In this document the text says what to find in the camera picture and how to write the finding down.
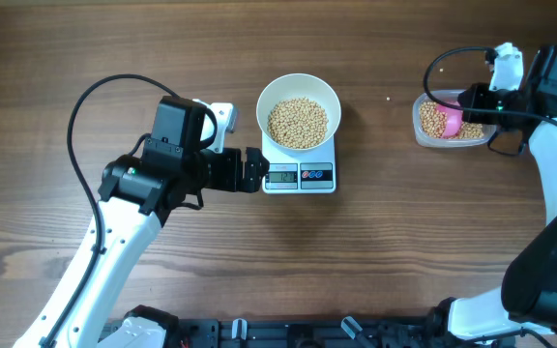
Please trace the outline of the pink plastic scoop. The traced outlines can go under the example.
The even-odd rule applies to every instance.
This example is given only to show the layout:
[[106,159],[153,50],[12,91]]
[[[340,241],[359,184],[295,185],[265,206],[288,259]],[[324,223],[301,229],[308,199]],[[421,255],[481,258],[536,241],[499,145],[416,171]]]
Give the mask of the pink plastic scoop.
[[442,104],[436,104],[436,110],[441,112],[445,117],[444,131],[442,132],[442,138],[451,138],[459,134],[462,126],[462,111],[444,106]]

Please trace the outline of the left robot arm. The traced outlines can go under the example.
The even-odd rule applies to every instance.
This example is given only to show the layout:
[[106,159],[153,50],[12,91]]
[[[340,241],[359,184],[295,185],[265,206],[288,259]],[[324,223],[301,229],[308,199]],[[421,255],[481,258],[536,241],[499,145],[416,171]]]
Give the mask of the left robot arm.
[[151,133],[109,163],[94,218],[68,269],[18,347],[95,347],[132,268],[170,213],[204,189],[253,193],[269,169],[257,148],[227,148],[236,108],[176,95],[158,106]]

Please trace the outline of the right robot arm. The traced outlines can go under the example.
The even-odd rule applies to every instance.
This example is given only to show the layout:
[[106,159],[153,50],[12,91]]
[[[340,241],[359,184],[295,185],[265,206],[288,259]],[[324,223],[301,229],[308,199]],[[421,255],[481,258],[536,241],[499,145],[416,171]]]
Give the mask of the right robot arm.
[[462,92],[454,105],[464,120],[520,131],[521,150],[539,168],[544,230],[514,259],[502,285],[451,302],[447,331],[466,345],[529,334],[543,346],[557,334],[557,45],[544,45],[530,69],[511,43],[483,47],[492,77]]

